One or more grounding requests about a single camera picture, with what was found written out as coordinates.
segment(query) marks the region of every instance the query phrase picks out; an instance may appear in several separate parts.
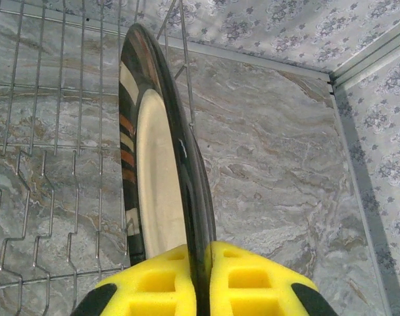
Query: sponge hole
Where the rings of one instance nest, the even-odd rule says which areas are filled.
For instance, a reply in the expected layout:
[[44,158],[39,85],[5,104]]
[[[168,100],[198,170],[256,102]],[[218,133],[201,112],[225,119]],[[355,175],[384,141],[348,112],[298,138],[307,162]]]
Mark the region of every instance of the sponge hole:
[[231,307],[234,316],[285,316],[278,301],[270,298],[234,298]]
[[170,256],[168,257],[168,260],[169,260],[169,261],[182,260],[182,259],[184,259],[184,254],[183,254],[183,253],[180,253],[180,252],[173,253],[172,255],[170,255]]
[[239,258],[241,256],[239,254],[233,252],[233,251],[225,250],[224,251],[224,257],[227,257],[227,258]]
[[176,303],[134,302],[130,307],[131,316],[175,316]]
[[172,271],[150,272],[141,279],[138,290],[139,292],[175,292],[175,276],[175,272]]
[[229,288],[270,288],[266,271],[260,269],[236,269],[228,277]]

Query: metal frame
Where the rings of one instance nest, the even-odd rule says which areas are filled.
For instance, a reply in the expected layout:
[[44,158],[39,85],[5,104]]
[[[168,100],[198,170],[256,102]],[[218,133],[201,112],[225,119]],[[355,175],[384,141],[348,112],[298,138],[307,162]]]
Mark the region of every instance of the metal frame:
[[[139,3],[139,0],[136,1],[136,10],[139,7],[138,3]],[[18,14],[20,12],[20,3],[16,2],[16,1],[11,1],[11,0],[3,0],[2,4],[1,4],[1,12]],[[41,18],[42,9],[40,7],[25,4],[24,10],[23,10],[23,15],[24,16],[32,16],[34,18]],[[138,16],[138,14],[136,13],[135,19],[134,19],[135,22],[137,22],[137,16]],[[78,27],[82,26],[82,19],[79,16],[65,14],[65,18],[63,19],[63,13],[57,12],[57,11],[52,11],[52,10],[46,10],[45,19],[49,20],[49,21],[55,21],[55,22],[64,22],[66,25],[71,25],[71,26],[78,26]],[[97,31],[97,32],[100,32],[100,29],[101,29],[100,21],[96,21],[96,20],[85,21],[84,26],[85,26],[86,30],[93,30],[93,31]],[[120,34],[121,36],[126,35],[125,31],[124,32],[122,31],[119,24],[111,24],[108,22],[103,23],[103,32],[105,34],[113,34],[113,35]],[[165,33],[163,31],[159,32],[159,33],[161,34],[161,36],[159,37],[159,43],[161,45],[165,45],[167,47],[178,48],[178,49],[184,49],[184,41],[182,39],[166,38]],[[237,53],[235,51],[228,51],[227,49],[211,47],[208,45],[193,43],[190,41],[187,41],[186,44],[187,44],[187,50],[189,52],[200,53],[200,54],[214,56],[214,57],[220,57],[220,58],[224,58],[224,59],[238,61],[240,63],[246,63],[246,64],[260,66],[260,67],[264,67],[264,68],[271,68],[273,70],[290,72],[292,74],[298,74],[300,76],[307,76],[310,78],[323,80],[325,82],[330,81],[329,75],[325,72],[304,69],[299,66],[288,65],[288,64],[277,62],[277,61],[271,61],[271,60],[263,59],[260,57],[249,56],[249,55]]]
[[[73,309],[76,307],[77,304],[77,279],[82,278],[82,277],[88,277],[92,275],[97,275],[98,279],[101,280],[102,276],[104,274],[109,274],[113,272],[117,272],[120,270],[123,270],[125,267],[127,267],[126,260],[123,259],[123,262],[120,264],[120,267],[117,267],[115,269],[102,269],[101,266],[101,260],[100,260],[100,254],[99,254],[99,248],[100,248],[100,235],[102,231],[101,227],[101,217],[102,217],[102,212],[103,212],[103,206],[102,206],[102,195],[103,195],[103,150],[108,149],[107,147],[104,147],[102,145],[102,112],[103,112],[103,96],[105,93],[103,93],[103,50],[101,49],[100,52],[100,57],[99,57],[99,91],[98,92],[89,92],[89,93],[96,93],[99,96],[99,143],[97,146],[82,146],[82,106],[83,106],[83,95],[87,92],[83,89],[83,75],[84,75],[84,36],[85,36],[85,30],[95,30],[100,33],[100,43],[101,47],[103,46],[103,34],[109,33],[109,34],[114,34],[117,35],[118,39],[118,60],[120,60],[120,50],[121,50],[121,36],[119,35],[125,35],[121,32],[121,26],[119,24],[120,17],[121,17],[121,2],[122,0],[119,0],[119,5],[118,5],[118,20],[117,20],[117,25],[115,28],[118,30],[115,32],[111,32],[107,28],[105,28],[105,24],[103,22],[103,11],[104,11],[104,3],[102,1],[101,3],[101,20],[96,22],[97,27],[93,27],[91,23],[93,24],[93,21],[91,23],[86,21],[85,17],[85,0],[82,0],[82,16],[81,17],[76,17],[76,16],[71,16],[69,14],[66,14],[66,1],[62,1],[63,5],[63,12],[58,13],[56,11],[50,11],[47,10],[45,7],[45,4],[43,4],[42,7],[34,7],[31,5],[26,5],[24,3],[24,0],[22,0],[20,3],[14,2],[14,1],[1,1],[0,0],[0,13],[9,13],[9,14],[15,14],[18,15],[19,23],[18,23],[18,30],[17,30],[17,38],[20,38],[20,33],[22,31],[22,21],[24,16],[31,16],[34,18],[38,18],[41,20],[41,29],[40,29],[40,35],[39,35],[39,44],[42,44],[43,41],[43,32],[44,32],[44,26],[45,26],[45,21],[50,20],[50,21],[55,21],[55,22],[60,22],[62,23],[62,34],[61,34],[61,52],[60,52],[60,66],[59,66],[59,83],[56,88],[52,87],[44,87],[43,85],[40,84],[39,82],[39,73],[40,73],[40,68],[41,68],[41,45],[39,45],[39,50],[38,50],[38,58],[37,58],[37,74],[36,74],[36,82],[34,85],[32,84],[16,84],[15,79],[16,79],[16,69],[17,69],[17,64],[18,64],[18,52],[19,52],[19,41],[16,42],[15,45],[15,50],[14,50],[14,62],[12,66],[12,78],[10,84],[6,84],[4,82],[0,82],[0,86],[4,87],[9,87],[10,92],[9,92],[9,105],[8,105],[8,113],[7,113],[7,120],[5,124],[5,135],[3,137],[3,141],[0,143],[0,148],[1,148],[1,153],[0,156],[5,156],[7,152],[8,147],[19,147],[20,150],[17,155],[17,160],[16,160],[16,168],[15,168],[15,175],[18,178],[18,181],[25,187],[26,190],[26,201],[25,201],[25,210],[24,210],[24,221],[23,221],[23,226],[22,226],[22,233],[19,237],[17,238],[5,238],[2,243],[2,248],[1,248],[1,256],[0,256],[0,271],[8,273],[12,275],[14,278],[17,279],[16,282],[6,282],[0,284],[0,290],[1,289],[6,289],[6,288],[13,288],[17,287],[18,288],[18,296],[17,296],[17,310],[16,313],[19,314],[22,311],[22,300],[23,300],[23,286],[26,284],[35,284],[35,283],[41,283],[44,282],[46,283],[46,294],[45,294],[45,309],[43,314],[46,315],[48,310],[49,310],[49,297],[50,297],[50,287],[51,287],[51,281],[53,280],[62,280],[66,278],[72,278],[73,280]],[[174,5],[176,3],[176,0],[173,0],[171,7],[169,9],[168,15],[162,25],[161,31],[158,34],[158,37],[161,36],[161,33],[164,32],[164,38],[165,38],[165,51],[166,51],[166,56],[168,56],[168,36],[166,33],[166,23],[168,20],[168,17],[170,16],[170,12],[173,9]],[[180,1],[180,10],[182,11],[182,1]],[[138,17],[138,12],[136,11],[134,22],[137,21]],[[78,18],[80,19],[80,23],[76,22],[75,19]],[[191,122],[190,126],[194,128],[195,123],[195,117],[194,117],[194,111],[192,107],[193,103],[193,94],[191,90],[191,78],[189,74],[189,60],[188,60],[188,48],[187,48],[187,43],[186,43],[186,29],[185,29],[185,24],[184,24],[184,15],[182,15],[182,32],[183,32],[183,41],[185,43],[184,45],[184,58],[185,58],[185,63],[182,66],[182,68],[176,73],[175,78],[179,77],[181,73],[185,70],[186,71],[186,78],[187,78],[187,86],[188,86],[188,93],[189,93],[189,107],[191,111]],[[62,82],[62,75],[63,75],[63,56],[64,56],[64,35],[65,35],[65,26],[66,25],[72,25],[72,26],[77,26],[82,29],[82,48],[80,52],[80,86],[76,89],[65,89],[62,87],[61,82]],[[31,136],[30,136],[30,143],[29,144],[10,144],[8,142],[9,139],[9,127],[11,123],[11,114],[12,114],[12,108],[13,108],[13,97],[14,97],[14,88],[28,88],[28,89],[33,89],[34,90],[34,102],[33,102],[33,107],[32,107],[32,127],[31,127]],[[34,136],[35,136],[35,123],[36,123],[36,109],[38,106],[38,92],[40,89],[48,89],[48,90],[57,90],[57,114],[56,114],[56,119],[55,119],[55,139],[54,139],[54,145],[40,145],[35,143],[34,141]],[[73,145],[59,145],[58,140],[59,140],[59,115],[60,115],[60,104],[61,104],[61,93],[65,91],[74,91],[79,93],[79,114],[78,114],[78,135],[77,135],[77,144],[75,146]],[[53,182],[48,179],[46,173],[45,173],[45,166],[46,166],[46,157],[47,157],[47,151],[45,150],[43,152],[43,162],[42,162],[42,170],[41,170],[41,175],[45,179],[45,181],[48,183],[50,190],[51,190],[51,208],[50,208],[50,218],[49,218],[49,232],[44,235],[38,235],[36,236],[36,239],[34,241],[34,254],[33,254],[33,267],[34,269],[39,269],[41,272],[45,274],[45,278],[32,278],[25,280],[23,276],[17,272],[17,271],[11,271],[5,266],[5,261],[6,261],[6,250],[8,248],[8,244],[11,242],[17,242],[17,241],[23,241],[26,237],[26,231],[28,228],[28,215],[29,215],[29,206],[30,206],[30,192],[31,189],[29,185],[26,183],[25,179],[22,176],[22,172],[20,171],[20,162],[22,160],[23,156],[32,156],[33,149],[35,147],[49,147],[53,148],[54,155],[57,155],[58,148],[67,148],[67,149],[73,149],[73,158],[72,158],[72,171],[71,171],[71,177],[74,179],[74,185],[75,185],[75,190],[76,190],[76,195],[75,195],[75,210],[74,210],[74,230],[68,233],[67,237],[67,245],[66,245],[66,262],[68,263],[69,267],[73,270],[72,274],[65,274],[65,275],[56,275],[53,271],[48,271],[47,269],[43,268],[41,265],[38,264],[38,252],[39,252],[39,241],[42,239],[50,239],[52,237],[52,231],[53,231],[53,216],[54,216],[54,202],[55,202],[55,185]],[[95,271],[89,271],[89,272],[83,272],[79,273],[77,271],[76,266],[73,263],[72,257],[71,257],[71,246],[72,246],[72,240],[73,237],[78,234],[78,215],[79,215],[79,207],[80,207],[80,185],[76,177],[76,159],[80,155],[80,152],[83,148],[97,148],[98,154],[99,154],[99,204],[98,204],[98,226],[96,230],[96,246],[95,246],[95,258],[97,260],[97,270]],[[3,194],[3,190],[0,188],[0,212],[1,212],[1,197]],[[123,236],[126,236],[126,224],[125,224],[125,214],[124,214],[124,198],[123,198],[123,193],[121,189],[121,230],[123,231]],[[125,248],[123,251],[123,257],[127,256],[127,245],[125,244]]]
[[400,56],[400,23],[330,74],[334,89],[349,89]]
[[332,85],[328,84],[327,88],[330,93],[330,99],[332,100],[332,104],[333,104],[333,108],[334,108],[334,112],[335,112],[335,116],[336,116],[336,127],[339,130],[340,140],[342,142],[343,148],[345,149],[346,162],[347,162],[347,166],[349,168],[349,172],[351,175],[353,191],[355,193],[355,196],[357,197],[359,214],[361,215],[362,226],[364,227],[365,237],[368,242],[368,250],[370,252],[370,258],[371,258],[372,265],[374,266],[374,274],[376,275],[376,281],[377,281],[377,285],[378,285],[378,290],[380,291],[380,296],[382,298],[384,312],[386,313],[386,316],[391,316],[392,314],[391,314],[390,304],[389,304],[388,296],[386,293],[387,289],[384,286],[380,266],[378,265],[378,262],[377,262],[376,251],[374,249],[374,242],[372,240],[371,233],[370,233],[370,225],[368,224],[368,219],[366,218],[366,215],[365,215],[363,200],[361,198],[361,193],[359,192],[357,176],[355,174],[355,169],[352,164],[351,153],[348,150],[349,147],[347,144],[345,130],[343,129],[343,125],[342,125],[342,121],[341,121],[341,117],[340,117],[340,113],[339,113],[339,108],[336,103],[336,99],[334,97],[334,91],[333,91]]

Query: gray marble wall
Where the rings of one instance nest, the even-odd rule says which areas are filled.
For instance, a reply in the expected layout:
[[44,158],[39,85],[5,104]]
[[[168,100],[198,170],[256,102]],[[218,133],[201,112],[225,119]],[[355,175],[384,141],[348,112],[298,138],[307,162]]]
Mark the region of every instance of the gray marble wall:
[[[0,14],[0,144],[11,98],[17,24],[17,16]],[[19,173],[31,191],[26,237],[8,243],[5,268],[20,273],[24,280],[46,277],[32,267],[32,255],[36,236],[49,232],[51,192],[41,175],[43,150],[47,150],[46,176],[55,188],[53,234],[40,242],[38,264],[53,277],[49,314],[67,315],[73,304],[74,270],[66,258],[68,234],[74,232],[76,223],[76,181],[80,198],[78,233],[72,237],[70,257],[76,271],[86,273],[78,278],[77,300],[96,284],[99,264],[102,269],[119,269],[123,263],[116,105],[118,39],[104,35],[101,45],[99,33],[85,31],[85,92],[80,95],[81,30],[67,26],[60,82],[66,89],[59,94],[61,25],[45,22],[42,45],[39,30],[40,20],[23,20],[15,76],[15,83],[22,86],[14,88],[12,94],[7,135],[10,145],[6,155],[0,156],[0,255],[4,238],[22,236],[26,190],[15,173],[15,160],[20,148],[28,149],[34,132],[33,154],[23,155]],[[37,93],[32,129],[39,49],[42,88]],[[172,50],[170,61],[176,70],[184,62],[182,52]],[[191,75],[196,128],[211,184],[218,239],[312,278],[340,315],[383,315],[326,83],[195,54],[191,54]],[[178,87],[187,104],[183,76]],[[56,137],[59,149],[54,155]],[[72,151],[78,145],[81,151],[76,158],[75,181]],[[103,152],[102,181],[99,145]],[[99,219],[100,262],[95,256]],[[0,273],[0,315],[10,315],[17,308],[18,287],[2,287],[17,280],[17,276]],[[46,282],[25,282],[23,315],[44,310],[45,286]]]

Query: floral wallpaper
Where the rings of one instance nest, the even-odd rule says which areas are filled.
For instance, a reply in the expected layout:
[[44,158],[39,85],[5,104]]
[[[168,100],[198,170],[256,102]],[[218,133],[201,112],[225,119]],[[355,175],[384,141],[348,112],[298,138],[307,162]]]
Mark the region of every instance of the floral wallpaper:
[[[83,0],[86,16],[100,19],[102,0]],[[103,0],[104,20],[134,21],[136,0]],[[42,0],[26,0],[41,5]],[[62,0],[44,0],[63,10]],[[172,0],[140,0],[138,20],[157,31]],[[169,34],[180,37],[178,3]],[[65,10],[82,14],[82,0]],[[400,0],[184,0],[189,40],[249,55],[329,72],[400,23]]]
[[400,57],[335,93],[387,294],[400,315]]

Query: dish rack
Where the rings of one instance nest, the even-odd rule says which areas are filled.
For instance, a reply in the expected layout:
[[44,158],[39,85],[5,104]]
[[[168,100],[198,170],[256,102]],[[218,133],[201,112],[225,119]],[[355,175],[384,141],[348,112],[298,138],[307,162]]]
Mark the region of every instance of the dish rack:
[[[0,0],[0,315],[68,315],[99,280],[129,266],[118,133],[122,1],[113,25],[104,22],[111,1],[100,1],[98,21],[86,17],[85,0],[80,16],[65,0],[61,12],[45,1]],[[184,62],[175,78],[186,74],[195,131],[183,11],[172,0],[156,35],[169,61],[166,26],[180,14]]]

